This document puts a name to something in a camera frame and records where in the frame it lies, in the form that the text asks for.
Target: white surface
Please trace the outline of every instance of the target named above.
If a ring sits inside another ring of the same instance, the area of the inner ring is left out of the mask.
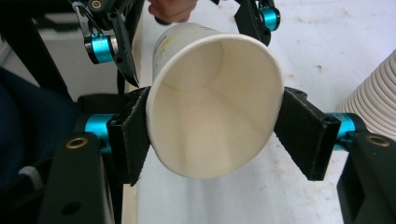
[[[195,178],[251,161],[271,137],[283,97],[282,74],[268,48],[191,22],[159,40],[146,111],[160,161]]]
[[[141,83],[151,84],[151,57],[160,27],[143,17]],[[308,93],[334,111],[396,49],[396,2],[276,1],[282,15],[269,46],[283,68],[285,85]],[[229,0],[198,2],[191,21],[237,32]],[[188,179],[168,171],[151,149],[138,181],[138,224],[342,223],[336,183],[345,152],[334,152],[325,180],[308,182],[277,141],[227,175]]]

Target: finger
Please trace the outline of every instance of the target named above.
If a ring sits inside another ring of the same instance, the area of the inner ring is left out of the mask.
[[[156,7],[163,16],[172,17],[195,7],[196,0],[152,0],[151,5]]]
[[[160,12],[159,15],[155,15],[155,16],[167,22],[184,22],[190,18],[193,9],[195,9],[195,6],[189,7],[186,10],[179,12],[175,15],[167,16],[167,15],[163,15]]]

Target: blue joint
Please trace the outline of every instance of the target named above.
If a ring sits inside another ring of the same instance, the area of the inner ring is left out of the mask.
[[[113,61],[113,55],[110,50],[110,43],[107,36],[102,34],[91,34],[92,49],[99,63],[108,63]]]
[[[111,153],[110,141],[108,139],[107,122],[113,118],[112,114],[94,114],[91,115],[85,124],[86,133],[94,133],[100,140],[102,140],[106,147],[102,148],[103,154]]]
[[[356,132],[355,122],[353,119],[345,113],[328,113],[328,116],[334,117],[341,121],[340,130],[337,134],[337,142],[348,139],[348,133]],[[334,150],[345,150],[342,146],[335,144]]]
[[[260,12],[262,13],[262,20],[265,27],[270,29],[270,31],[276,30],[278,24],[276,12],[270,7],[262,7],[260,8]]]

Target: black plastic part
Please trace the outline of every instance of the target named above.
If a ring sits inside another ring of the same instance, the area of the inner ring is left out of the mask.
[[[95,21],[98,23],[102,30],[110,30],[111,23],[107,18],[107,13],[112,11],[114,8],[114,3],[116,0],[89,0],[88,1],[88,9],[91,14],[95,18]]]
[[[237,1],[241,6],[235,14],[235,21],[239,33],[260,40],[268,46],[271,41],[271,31],[262,23],[262,16],[255,2],[252,0]]]
[[[122,12],[115,9],[107,14],[111,21],[114,33],[116,34],[118,52],[114,55],[114,63],[125,77],[125,79],[133,86],[138,87],[136,68],[134,67],[134,57],[132,55],[129,33],[120,18]]]
[[[64,79],[32,19],[22,14],[13,16],[0,14],[0,21],[1,35],[21,59],[38,85],[41,88],[56,91],[71,100]]]
[[[48,180],[51,163],[52,158],[47,157],[34,165],[44,185]],[[44,191],[45,188],[35,189],[30,177],[19,175],[0,191],[0,223],[24,224],[37,220]]]
[[[150,145],[146,127],[149,87],[129,94],[132,97],[130,103],[108,121],[107,131],[119,179],[133,186],[140,176]]]
[[[357,133],[337,184],[346,224],[396,223],[396,144]]]
[[[56,148],[38,223],[114,223],[99,147],[86,133]]]
[[[158,22],[158,23],[161,24],[161,25],[170,25],[170,24],[171,24],[171,23],[169,23],[169,22],[167,22],[167,21],[161,20],[161,19],[158,18],[158,17],[155,17],[154,19],[155,19],[156,22]]]
[[[99,64],[99,61],[96,58],[95,52],[93,51],[92,38],[91,37],[85,37],[84,38],[84,47],[85,47],[85,50],[87,50],[87,53],[88,53],[88,56],[91,59],[91,62],[93,62],[94,64]]]
[[[341,121],[306,100],[306,93],[285,88],[276,136],[308,180],[323,180]]]

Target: paper cup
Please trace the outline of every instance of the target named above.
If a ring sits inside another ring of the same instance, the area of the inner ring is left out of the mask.
[[[396,50],[352,92],[339,111],[355,113],[374,133],[396,141]]]
[[[264,148],[283,90],[279,66],[260,41],[181,23],[154,49],[148,136],[172,172],[223,175]]]

